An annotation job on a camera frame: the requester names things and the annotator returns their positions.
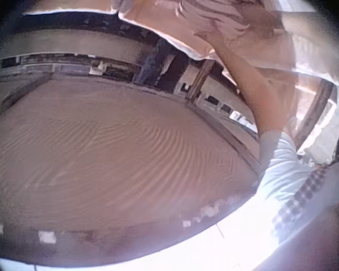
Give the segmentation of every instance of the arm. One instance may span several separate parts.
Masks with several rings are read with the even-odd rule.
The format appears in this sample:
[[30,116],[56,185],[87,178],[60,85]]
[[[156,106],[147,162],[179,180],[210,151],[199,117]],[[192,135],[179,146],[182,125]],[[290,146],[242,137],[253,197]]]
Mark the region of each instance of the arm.
[[235,80],[254,114],[259,136],[270,130],[289,134],[286,127],[286,112],[279,95],[258,70],[227,48],[218,30],[196,33],[196,36],[213,46]]

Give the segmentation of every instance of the plaid fabric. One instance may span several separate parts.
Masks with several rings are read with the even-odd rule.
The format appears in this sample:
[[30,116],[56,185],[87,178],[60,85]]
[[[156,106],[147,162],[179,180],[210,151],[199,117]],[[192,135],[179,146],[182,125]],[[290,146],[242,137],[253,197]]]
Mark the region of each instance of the plaid fabric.
[[[339,162],[339,139],[337,142],[335,157],[330,165]],[[314,170],[301,188],[294,194],[289,201],[279,210],[277,216],[272,220],[273,234],[275,235],[282,230],[286,225],[297,219],[304,210],[306,203],[312,199],[314,194],[318,192],[325,181],[325,174],[330,165],[320,167]]]

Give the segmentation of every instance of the hand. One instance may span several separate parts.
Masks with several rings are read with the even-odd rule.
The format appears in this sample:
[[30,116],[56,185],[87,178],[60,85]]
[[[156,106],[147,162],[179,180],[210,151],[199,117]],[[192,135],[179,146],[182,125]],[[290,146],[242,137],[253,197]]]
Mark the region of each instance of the hand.
[[194,35],[208,42],[213,47],[224,43],[223,35],[217,27],[215,20],[210,20],[210,26],[208,29],[199,30],[195,32]]

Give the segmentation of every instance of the white sleeve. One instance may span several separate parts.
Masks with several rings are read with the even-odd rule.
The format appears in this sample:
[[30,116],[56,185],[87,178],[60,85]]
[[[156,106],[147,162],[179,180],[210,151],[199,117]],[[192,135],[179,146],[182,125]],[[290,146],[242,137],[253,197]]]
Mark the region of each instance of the white sleeve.
[[265,132],[260,137],[260,184],[258,193],[279,201],[294,195],[314,170],[301,165],[289,135],[280,131]]

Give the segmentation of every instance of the person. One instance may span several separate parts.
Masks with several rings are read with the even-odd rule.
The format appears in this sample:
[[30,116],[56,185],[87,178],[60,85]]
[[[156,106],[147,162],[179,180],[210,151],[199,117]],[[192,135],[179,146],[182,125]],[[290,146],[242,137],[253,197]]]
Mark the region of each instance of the person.
[[339,141],[330,165],[301,165],[276,90],[227,48],[215,23],[195,35],[215,49],[258,128],[257,193],[231,215],[241,225],[233,240],[243,243],[230,255],[235,270],[339,270]]

